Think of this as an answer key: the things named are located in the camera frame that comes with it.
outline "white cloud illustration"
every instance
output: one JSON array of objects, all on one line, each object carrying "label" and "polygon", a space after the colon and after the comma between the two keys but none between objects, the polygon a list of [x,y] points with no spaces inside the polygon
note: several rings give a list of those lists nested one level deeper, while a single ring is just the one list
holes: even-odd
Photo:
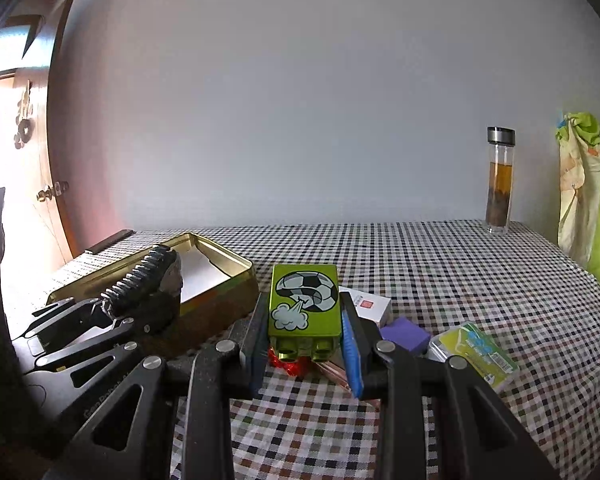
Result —
[{"label": "white cloud illustration", "polygon": [[309,325],[307,323],[307,314],[302,312],[304,301],[298,301],[294,306],[289,307],[286,303],[280,303],[271,313],[276,320],[275,326],[278,330],[304,330]]}]

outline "silver bolt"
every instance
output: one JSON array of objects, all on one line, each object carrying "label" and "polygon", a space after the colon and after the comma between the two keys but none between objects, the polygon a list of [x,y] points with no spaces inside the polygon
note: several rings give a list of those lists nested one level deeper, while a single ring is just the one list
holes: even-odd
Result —
[{"label": "silver bolt", "polygon": [[386,339],[382,339],[376,343],[376,350],[382,352],[383,354],[388,354],[389,352],[393,352],[395,350],[395,343],[392,341],[387,341]]},{"label": "silver bolt", "polygon": [[150,355],[142,361],[142,366],[144,366],[147,370],[154,370],[158,366],[162,364],[162,359],[160,359],[157,355]]},{"label": "silver bolt", "polygon": [[455,370],[464,370],[467,365],[468,363],[466,359],[464,357],[460,357],[459,355],[452,355],[449,358],[449,366]]},{"label": "silver bolt", "polygon": [[218,341],[216,343],[216,350],[218,350],[221,354],[226,352],[230,352],[235,348],[235,342],[230,339],[222,339],[222,341]]}]

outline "glass bottle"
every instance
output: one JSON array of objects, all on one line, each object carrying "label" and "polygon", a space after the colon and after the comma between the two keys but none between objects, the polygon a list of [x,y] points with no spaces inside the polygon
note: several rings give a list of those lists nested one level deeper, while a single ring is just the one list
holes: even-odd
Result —
[{"label": "glass bottle", "polygon": [[491,145],[489,193],[484,223],[490,233],[505,234],[509,229],[511,186],[513,183],[513,151],[516,132],[509,128],[489,126],[487,140]]}]

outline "red object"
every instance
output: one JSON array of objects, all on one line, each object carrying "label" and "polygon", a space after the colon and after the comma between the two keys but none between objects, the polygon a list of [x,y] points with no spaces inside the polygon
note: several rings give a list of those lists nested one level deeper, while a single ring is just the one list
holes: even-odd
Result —
[{"label": "red object", "polygon": [[269,347],[269,363],[274,368],[282,368],[291,377],[302,377],[309,371],[311,359],[308,357],[299,357],[295,363],[283,363],[278,359],[273,348]]}]

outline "checkered tablecloth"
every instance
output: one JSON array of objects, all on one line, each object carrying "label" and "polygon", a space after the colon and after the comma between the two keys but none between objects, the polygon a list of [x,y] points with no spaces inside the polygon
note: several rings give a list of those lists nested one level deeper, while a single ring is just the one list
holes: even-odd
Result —
[{"label": "checkered tablecloth", "polygon": [[[96,256],[83,254],[48,289],[180,232],[140,232]],[[600,459],[600,285],[523,225],[503,237],[477,221],[198,232],[252,260],[261,290],[275,263],[335,263],[342,285],[392,298],[394,316],[432,334],[475,321],[520,365],[501,397],[563,478],[584,479]],[[324,378],[298,380],[269,368],[257,400],[234,401],[232,415],[237,478],[373,476],[378,415]],[[183,424],[184,400],[173,479],[180,478]]]}]

